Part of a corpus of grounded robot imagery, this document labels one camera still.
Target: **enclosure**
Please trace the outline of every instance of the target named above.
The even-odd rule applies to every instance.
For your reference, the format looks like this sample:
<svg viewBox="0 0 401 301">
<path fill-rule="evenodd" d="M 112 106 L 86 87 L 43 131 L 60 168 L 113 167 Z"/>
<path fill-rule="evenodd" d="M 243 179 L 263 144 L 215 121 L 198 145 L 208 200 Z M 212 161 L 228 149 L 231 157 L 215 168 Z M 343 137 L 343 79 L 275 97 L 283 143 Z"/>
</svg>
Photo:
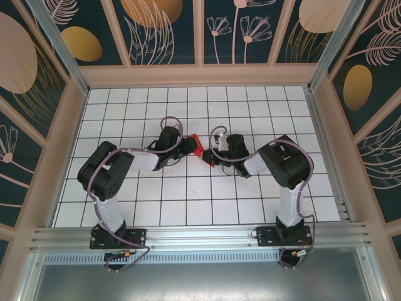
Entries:
<svg viewBox="0 0 401 301">
<path fill-rule="evenodd" d="M 400 0 L 0 3 L 5 300 L 401 298 Z M 78 171 L 104 141 L 149 147 L 166 116 L 205 150 L 223 125 L 250 154 L 283 135 L 308 153 L 304 267 L 253 235 L 279 214 L 269 169 L 191 153 L 127 174 L 118 206 L 150 252 L 107 273 Z"/>
</svg>

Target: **flower illustration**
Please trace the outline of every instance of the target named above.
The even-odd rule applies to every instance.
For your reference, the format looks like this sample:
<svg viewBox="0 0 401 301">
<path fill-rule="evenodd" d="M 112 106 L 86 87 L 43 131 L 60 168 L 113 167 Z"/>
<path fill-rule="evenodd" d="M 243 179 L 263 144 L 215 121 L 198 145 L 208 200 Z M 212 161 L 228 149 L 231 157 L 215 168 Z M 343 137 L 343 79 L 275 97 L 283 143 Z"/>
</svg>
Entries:
<svg viewBox="0 0 401 301">
<path fill-rule="evenodd" d="M 0 125 L 0 162 L 10 163 L 13 161 L 13 152 L 17 144 L 18 131 L 10 127 L 9 133 L 4 124 Z"/>
<path fill-rule="evenodd" d="M 246 63 L 246 50 L 249 43 L 265 41 L 271 38 L 271 31 L 268 31 L 270 28 L 269 18 L 270 16 L 265 18 L 255 17 L 251 23 L 249 23 L 249 16 L 241 18 L 241 31 L 245 42 L 244 63 Z"/>
<path fill-rule="evenodd" d="M 247 6 L 265 6 L 275 3 L 276 0 L 234 0 L 234 5 L 237 8 L 246 8 Z"/>
<path fill-rule="evenodd" d="M 222 36 L 224 34 L 231 33 L 231 27 L 229 27 L 229 22 L 227 21 L 227 17 L 217 17 L 214 20 L 213 17 L 207 19 L 207 25 L 211 30 L 213 35 L 213 42 L 214 42 L 214 52 L 216 54 L 217 64 L 220 63 L 219 55 L 217 54 L 217 46 L 216 46 L 216 36 Z"/>
</svg>

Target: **black mounting plate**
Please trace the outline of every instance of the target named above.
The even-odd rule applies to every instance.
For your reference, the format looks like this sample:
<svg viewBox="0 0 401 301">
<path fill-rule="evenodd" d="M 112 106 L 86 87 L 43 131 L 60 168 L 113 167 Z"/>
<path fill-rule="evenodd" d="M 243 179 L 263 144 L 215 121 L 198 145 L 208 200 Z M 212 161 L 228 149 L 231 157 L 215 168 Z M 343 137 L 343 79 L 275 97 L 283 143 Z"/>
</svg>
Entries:
<svg viewBox="0 0 401 301">
<path fill-rule="evenodd" d="M 302 226 L 297 236 L 290 237 L 285 242 L 278 236 L 275 226 L 257 227 L 253 233 L 255 232 L 258 239 L 258 246 L 302 246 L 302 240 L 298 235 L 309 245 L 312 244 L 311 230 L 308 226 Z"/>
<path fill-rule="evenodd" d="M 138 245 L 145 245 L 146 243 L 146 229 L 127 229 L 125 239 L 132 240 L 133 243 Z M 92 229 L 89 249 L 91 250 L 110 250 L 110 249 L 129 249 L 125 243 L 121 243 L 115 239 L 104 240 L 104 230 Z"/>
</svg>

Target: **white grid mat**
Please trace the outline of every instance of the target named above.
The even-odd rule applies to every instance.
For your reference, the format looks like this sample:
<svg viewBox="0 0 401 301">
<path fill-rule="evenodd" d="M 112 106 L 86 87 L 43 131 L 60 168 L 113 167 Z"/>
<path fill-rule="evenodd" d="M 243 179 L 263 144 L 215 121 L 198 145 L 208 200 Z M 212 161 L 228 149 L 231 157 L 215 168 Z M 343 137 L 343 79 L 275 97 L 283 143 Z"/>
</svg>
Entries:
<svg viewBox="0 0 401 301">
<path fill-rule="evenodd" d="M 244 135 L 249 152 L 287 134 L 315 162 L 303 213 L 340 220 L 302 87 L 133 88 L 90 91 L 53 225 L 96 225 L 93 205 L 76 180 L 79 168 L 104 140 L 148 146 L 166 115 L 179 118 L 184 134 L 197 134 L 205 149 L 218 125 Z M 227 176 L 192 155 L 158 172 L 129 172 L 118 199 L 128 226 L 274 223 L 279 186 L 268 171 L 249 179 Z"/>
</svg>

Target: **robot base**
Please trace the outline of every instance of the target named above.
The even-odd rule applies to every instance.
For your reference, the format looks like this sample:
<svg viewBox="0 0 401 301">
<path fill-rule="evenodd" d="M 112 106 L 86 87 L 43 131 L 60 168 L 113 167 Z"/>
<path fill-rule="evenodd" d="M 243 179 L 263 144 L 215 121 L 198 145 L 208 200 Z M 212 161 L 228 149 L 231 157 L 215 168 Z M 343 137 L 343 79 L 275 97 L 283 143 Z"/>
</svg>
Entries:
<svg viewBox="0 0 401 301">
<path fill-rule="evenodd" d="M 283 239 L 281 227 L 257 227 L 258 246 L 302 246 L 302 240 L 312 244 L 311 230 L 303 224 L 303 219 L 296 226 L 287 228 L 286 239 Z"/>
<path fill-rule="evenodd" d="M 90 245 L 91 250 L 110 250 L 110 249 L 129 249 L 131 248 L 125 243 L 116 240 L 101 226 L 96 225 L 91 231 Z M 146 229 L 126 229 L 124 224 L 115 234 L 124 240 L 132 241 L 138 245 L 145 245 Z"/>
</svg>

